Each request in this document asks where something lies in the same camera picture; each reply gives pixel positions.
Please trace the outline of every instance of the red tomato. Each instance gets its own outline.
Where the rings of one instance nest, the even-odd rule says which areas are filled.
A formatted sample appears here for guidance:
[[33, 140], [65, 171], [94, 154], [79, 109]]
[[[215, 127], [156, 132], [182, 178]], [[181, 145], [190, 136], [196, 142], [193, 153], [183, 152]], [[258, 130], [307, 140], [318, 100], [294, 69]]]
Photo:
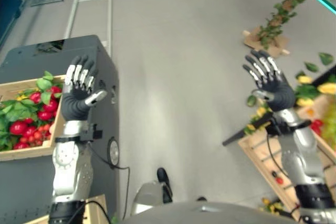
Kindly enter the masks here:
[[49, 132], [49, 129], [50, 129], [50, 124], [44, 125], [44, 127], [43, 127], [44, 131]]
[[28, 147], [29, 145], [27, 143], [17, 143], [14, 145], [13, 149], [17, 150], [17, 149], [24, 149]]
[[28, 138], [28, 143], [29, 143], [29, 144], [33, 144], [33, 143], [35, 143], [35, 138], [34, 138], [34, 136], [30, 136], [30, 137]]
[[31, 119], [31, 118], [26, 118], [23, 120], [25, 123], [29, 124], [29, 123], [32, 123], [34, 120]]
[[321, 127], [323, 125], [323, 122], [320, 119], [316, 119], [313, 121], [313, 124], [317, 127]]
[[46, 111], [38, 111], [37, 117], [42, 121], [48, 121], [52, 118], [52, 113]]
[[26, 131], [23, 133], [24, 137], [30, 137], [34, 134], [34, 132], [36, 131], [36, 127], [35, 126], [29, 126]]
[[57, 107], [58, 107], [58, 102], [56, 102], [53, 99], [50, 99], [50, 102], [48, 105], [46, 104], [43, 105], [43, 110], [47, 112], [54, 112], [57, 110]]
[[54, 94], [55, 93], [62, 93], [62, 89], [57, 86], [52, 86], [47, 91], [51, 92], [51, 98], [55, 99]]
[[282, 185], [282, 184], [284, 183], [283, 179], [280, 178], [280, 177], [275, 178], [275, 180], [276, 180], [276, 182], [277, 182], [278, 184], [280, 184], [280, 185]]
[[44, 131], [44, 126], [40, 126], [39, 128], [37, 128], [38, 132], [43, 132]]
[[9, 131], [14, 135], [22, 135], [27, 129], [27, 124], [22, 121], [16, 121], [9, 127]]
[[35, 138], [35, 140], [40, 140], [42, 138], [42, 134], [40, 132], [36, 131], [34, 133], [34, 138]]
[[26, 137], [23, 136], [23, 137], [20, 137], [19, 141], [20, 141], [20, 143], [24, 143], [25, 144], [25, 143], [28, 142], [28, 138], [26, 138]]
[[41, 93], [34, 92], [29, 96], [29, 99], [31, 99], [34, 103], [39, 103], [41, 100]]

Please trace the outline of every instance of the gray machine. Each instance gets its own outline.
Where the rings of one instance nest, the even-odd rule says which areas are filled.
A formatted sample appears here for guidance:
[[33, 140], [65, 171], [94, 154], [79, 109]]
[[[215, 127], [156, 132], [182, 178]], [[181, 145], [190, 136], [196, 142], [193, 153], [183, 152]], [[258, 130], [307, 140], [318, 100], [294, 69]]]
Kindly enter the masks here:
[[[119, 111], [117, 94], [118, 74], [97, 36], [84, 36], [42, 44], [18, 47], [11, 50], [0, 66], [0, 82], [40, 78], [44, 70], [54, 75], [65, 74], [75, 56], [88, 56], [93, 68], [100, 71], [94, 89], [104, 89], [107, 97], [91, 111], [99, 139], [93, 149], [106, 157], [107, 145], [113, 146], [113, 162], [118, 163]], [[117, 206], [117, 172], [93, 157], [94, 179], [88, 196], [105, 194], [108, 212]], [[51, 156], [0, 162], [0, 223], [23, 223], [50, 212], [55, 169]]]

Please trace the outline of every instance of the green vine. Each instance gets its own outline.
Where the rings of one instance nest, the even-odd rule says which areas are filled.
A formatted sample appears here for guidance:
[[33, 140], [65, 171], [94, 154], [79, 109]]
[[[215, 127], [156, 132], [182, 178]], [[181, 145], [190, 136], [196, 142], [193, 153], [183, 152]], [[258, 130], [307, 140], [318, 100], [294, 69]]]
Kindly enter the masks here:
[[274, 5], [277, 13], [271, 13], [272, 19], [267, 19], [267, 26], [260, 26], [260, 32], [257, 34], [260, 43], [265, 49], [268, 49], [270, 44], [277, 45], [275, 38], [282, 33], [281, 25], [296, 16], [296, 12], [292, 10], [305, 0], [283, 0], [281, 3]]

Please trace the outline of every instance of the wooden base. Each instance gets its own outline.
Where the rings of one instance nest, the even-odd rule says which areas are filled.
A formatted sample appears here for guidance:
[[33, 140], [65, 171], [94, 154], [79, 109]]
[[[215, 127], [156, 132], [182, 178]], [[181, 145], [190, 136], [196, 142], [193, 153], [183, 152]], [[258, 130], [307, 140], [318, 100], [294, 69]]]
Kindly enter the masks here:
[[[253, 29], [252, 32], [244, 30], [243, 31], [243, 35], [245, 36], [244, 44], [255, 50], [261, 50], [261, 49], [265, 50], [264, 47], [261, 45], [260, 41], [257, 40], [257, 33], [259, 31], [260, 31], [259, 27]], [[279, 57], [279, 55], [289, 55], [289, 51], [285, 49], [285, 47], [288, 44], [288, 41], [289, 41], [288, 38], [279, 35], [276, 38], [278, 46], [269, 45], [269, 48], [265, 51], [267, 51], [274, 58]]]

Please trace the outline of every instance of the vegetable crate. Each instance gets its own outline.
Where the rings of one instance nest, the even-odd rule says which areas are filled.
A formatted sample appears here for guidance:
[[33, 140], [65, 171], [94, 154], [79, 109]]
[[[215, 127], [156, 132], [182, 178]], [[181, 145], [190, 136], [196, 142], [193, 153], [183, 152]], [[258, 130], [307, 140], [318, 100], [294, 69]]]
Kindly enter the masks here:
[[[298, 114], [303, 119], [310, 119], [312, 121], [321, 119], [325, 113], [325, 109], [331, 101], [329, 98], [330, 97], [327, 95], [319, 96], [315, 99], [314, 105], [300, 108]], [[317, 140], [318, 155], [322, 161], [327, 185], [329, 186], [334, 199], [336, 199], [336, 153], [320, 136], [316, 133], [314, 133], [314, 136]], [[277, 137], [270, 137], [269, 144], [276, 162], [282, 168], [281, 147]], [[294, 186], [272, 160], [267, 146], [266, 130], [258, 130], [253, 135], [245, 136], [239, 141], [239, 145], [287, 209], [289, 211], [295, 209], [299, 204], [299, 200], [296, 197]], [[282, 184], [277, 183], [276, 178], [272, 175], [273, 171], [282, 178]], [[295, 210], [292, 216], [298, 221], [300, 217], [299, 211]]]
[[[55, 76], [54, 80], [55, 82], [63, 83], [64, 78], [65, 76]], [[35, 88], [36, 81], [37, 79], [32, 79], [32, 80], [0, 84], [0, 101], [15, 99], [19, 91]], [[63, 125], [65, 122], [60, 113], [60, 107], [61, 104], [57, 110], [57, 114], [53, 125], [54, 131], [51, 133], [50, 140], [43, 141], [42, 146], [23, 148], [19, 150], [1, 151], [0, 161], [51, 155], [55, 146], [55, 136], [59, 136], [62, 134]]]

